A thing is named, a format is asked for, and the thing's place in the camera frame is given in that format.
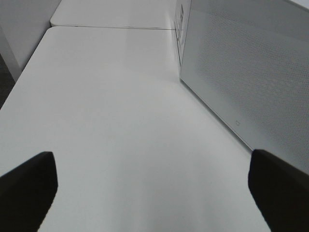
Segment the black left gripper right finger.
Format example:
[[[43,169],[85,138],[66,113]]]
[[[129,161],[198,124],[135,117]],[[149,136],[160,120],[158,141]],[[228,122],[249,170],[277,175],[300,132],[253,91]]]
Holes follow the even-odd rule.
[[[261,149],[251,155],[248,187],[273,232],[309,230],[309,176]]]

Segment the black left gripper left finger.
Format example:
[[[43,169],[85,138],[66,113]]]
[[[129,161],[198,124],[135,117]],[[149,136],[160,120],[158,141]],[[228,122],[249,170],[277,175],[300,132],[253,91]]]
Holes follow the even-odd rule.
[[[0,177],[0,230],[37,232],[58,189],[54,154],[41,152]]]

